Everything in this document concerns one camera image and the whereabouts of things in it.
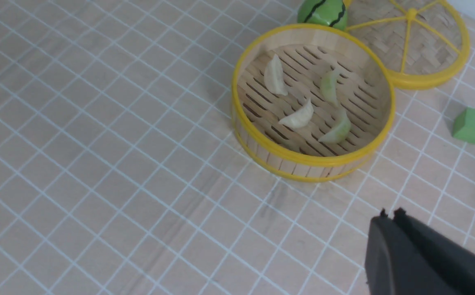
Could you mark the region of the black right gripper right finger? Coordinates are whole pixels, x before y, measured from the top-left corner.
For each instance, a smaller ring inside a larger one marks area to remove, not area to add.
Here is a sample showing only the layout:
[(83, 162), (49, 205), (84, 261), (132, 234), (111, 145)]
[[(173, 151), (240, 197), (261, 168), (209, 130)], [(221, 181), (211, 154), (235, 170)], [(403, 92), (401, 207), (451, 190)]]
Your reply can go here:
[(393, 222), (407, 235), (423, 259), (460, 295), (475, 295), (475, 254), (399, 208)]

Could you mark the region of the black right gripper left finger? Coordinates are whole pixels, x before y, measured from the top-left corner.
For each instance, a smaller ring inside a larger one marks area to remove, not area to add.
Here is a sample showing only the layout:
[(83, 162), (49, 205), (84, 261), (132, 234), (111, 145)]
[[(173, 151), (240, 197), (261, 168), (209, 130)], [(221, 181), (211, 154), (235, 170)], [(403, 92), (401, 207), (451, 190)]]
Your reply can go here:
[(459, 295), (423, 258), (385, 209), (370, 221), (364, 262), (371, 295)]

